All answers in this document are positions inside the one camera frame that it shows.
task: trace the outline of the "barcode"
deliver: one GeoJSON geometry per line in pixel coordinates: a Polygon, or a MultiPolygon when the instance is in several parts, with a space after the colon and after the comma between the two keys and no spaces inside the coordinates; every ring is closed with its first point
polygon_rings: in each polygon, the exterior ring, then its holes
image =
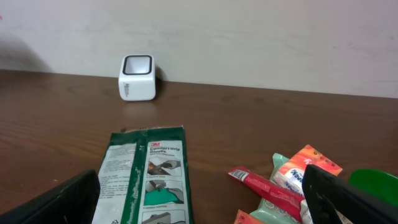
{"type": "Polygon", "coordinates": [[[234,170],[232,172],[229,173],[229,175],[241,180],[241,182],[243,182],[244,178],[247,177],[249,175],[248,172],[245,172],[243,170],[234,170]]]}

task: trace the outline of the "white wall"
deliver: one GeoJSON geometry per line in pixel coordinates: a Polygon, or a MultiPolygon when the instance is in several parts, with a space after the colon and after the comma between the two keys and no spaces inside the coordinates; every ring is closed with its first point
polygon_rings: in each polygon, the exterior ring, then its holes
{"type": "Polygon", "coordinates": [[[398,98],[397,0],[1,0],[0,16],[52,72],[116,77],[152,54],[172,81],[398,98]]]}

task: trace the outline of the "snack package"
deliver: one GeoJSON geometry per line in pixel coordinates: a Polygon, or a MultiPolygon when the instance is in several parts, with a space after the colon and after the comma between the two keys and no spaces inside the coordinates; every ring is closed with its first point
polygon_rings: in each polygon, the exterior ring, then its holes
{"type": "MultiPolygon", "coordinates": [[[[272,156],[272,161],[274,163],[274,170],[271,176],[285,164],[289,159],[281,154],[275,153],[272,156]]],[[[262,198],[259,207],[254,212],[250,213],[254,218],[261,220],[266,224],[297,224],[298,221],[294,219],[287,212],[276,207],[273,203],[270,203],[266,199],[262,198]]]]}
{"type": "Polygon", "coordinates": [[[275,206],[286,211],[297,221],[301,222],[300,203],[304,200],[303,196],[289,189],[279,187],[271,181],[246,169],[244,166],[235,167],[230,170],[228,174],[240,180],[261,197],[270,201],[275,206]]]}
{"type": "Polygon", "coordinates": [[[266,224],[253,216],[238,210],[234,224],[266,224]]]}
{"type": "Polygon", "coordinates": [[[286,189],[303,194],[302,182],[304,171],[307,165],[314,164],[333,175],[338,175],[343,169],[315,150],[312,146],[306,145],[289,161],[287,161],[271,177],[271,179],[286,189]]]}
{"type": "Polygon", "coordinates": [[[183,128],[114,133],[93,224],[192,224],[183,128]]]}

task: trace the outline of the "brown wooden surface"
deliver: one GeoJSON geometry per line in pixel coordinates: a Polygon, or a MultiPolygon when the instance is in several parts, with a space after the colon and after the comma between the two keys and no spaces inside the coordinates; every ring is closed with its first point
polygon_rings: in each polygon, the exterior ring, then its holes
{"type": "Polygon", "coordinates": [[[128,103],[116,78],[0,71],[0,213],[85,169],[111,132],[184,125],[196,223],[232,223],[259,196],[230,178],[238,165],[269,177],[271,157],[311,144],[344,168],[398,174],[398,100],[164,83],[128,103]]]}

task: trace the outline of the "black object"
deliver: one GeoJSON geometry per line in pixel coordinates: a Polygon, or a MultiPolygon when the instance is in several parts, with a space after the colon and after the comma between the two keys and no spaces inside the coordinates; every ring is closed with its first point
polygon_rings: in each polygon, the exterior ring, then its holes
{"type": "Polygon", "coordinates": [[[98,176],[94,170],[87,170],[0,215],[0,223],[89,224],[93,219],[99,196],[98,176]]]}
{"type": "Polygon", "coordinates": [[[314,224],[341,224],[336,210],[352,223],[398,224],[398,208],[308,165],[303,191],[314,224]]]}

